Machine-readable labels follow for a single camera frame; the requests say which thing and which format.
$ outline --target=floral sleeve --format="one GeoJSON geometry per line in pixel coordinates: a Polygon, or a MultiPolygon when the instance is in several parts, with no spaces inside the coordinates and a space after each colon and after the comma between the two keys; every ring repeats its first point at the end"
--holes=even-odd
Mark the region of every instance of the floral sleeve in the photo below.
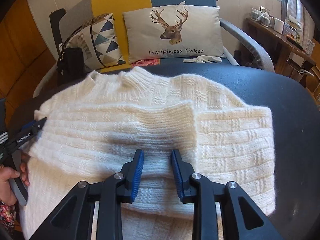
{"type": "Polygon", "coordinates": [[[6,228],[10,235],[13,234],[15,220],[15,206],[7,206],[0,201],[0,223],[4,226],[4,228],[6,228]]]}

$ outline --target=geometric pillow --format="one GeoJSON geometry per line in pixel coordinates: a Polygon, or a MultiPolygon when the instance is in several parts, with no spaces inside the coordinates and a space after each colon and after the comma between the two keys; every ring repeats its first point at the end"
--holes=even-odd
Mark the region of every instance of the geometric pillow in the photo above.
{"type": "Polygon", "coordinates": [[[67,48],[82,48],[84,64],[92,70],[124,64],[112,13],[76,33],[67,48]]]}

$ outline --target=yellow panel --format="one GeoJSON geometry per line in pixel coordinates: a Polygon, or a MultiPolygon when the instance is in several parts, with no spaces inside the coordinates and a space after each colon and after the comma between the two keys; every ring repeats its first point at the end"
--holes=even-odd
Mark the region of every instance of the yellow panel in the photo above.
{"type": "MultiPolygon", "coordinates": [[[[128,38],[122,13],[152,7],[151,0],[91,0],[93,16],[112,12],[115,19],[115,30],[119,48],[124,60],[128,62],[128,38]]],[[[106,68],[101,72],[129,68],[128,63],[106,68]]]]}

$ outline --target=human hand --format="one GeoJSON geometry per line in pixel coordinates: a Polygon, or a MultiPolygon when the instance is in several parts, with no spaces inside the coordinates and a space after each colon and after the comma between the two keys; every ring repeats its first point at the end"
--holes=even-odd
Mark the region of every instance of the human hand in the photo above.
{"type": "Polygon", "coordinates": [[[20,172],[10,167],[0,165],[0,200],[8,206],[17,202],[17,198],[10,188],[8,179],[15,179],[20,176],[20,172]]]}
{"type": "Polygon", "coordinates": [[[3,165],[0,165],[0,200],[8,206],[12,206],[17,202],[17,198],[10,188],[8,179],[15,179],[21,175],[21,179],[25,185],[30,186],[26,164],[28,158],[28,155],[24,153],[21,154],[21,174],[10,167],[4,167],[3,165]]]}

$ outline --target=sweater collar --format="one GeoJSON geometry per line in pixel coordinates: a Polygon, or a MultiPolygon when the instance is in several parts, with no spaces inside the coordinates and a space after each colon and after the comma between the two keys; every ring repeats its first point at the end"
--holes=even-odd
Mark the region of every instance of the sweater collar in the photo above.
{"type": "Polygon", "coordinates": [[[106,75],[93,71],[88,75],[88,79],[98,84],[108,84],[108,86],[115,86],[119,84],[124,87],[134,89],[135,94],[139,94],[148,90],[148,88],[154,83],[157,76],[149,73],[147,70],[141,67],[134,67],[129,72],[121,71],[117,75],[106,75]]]}

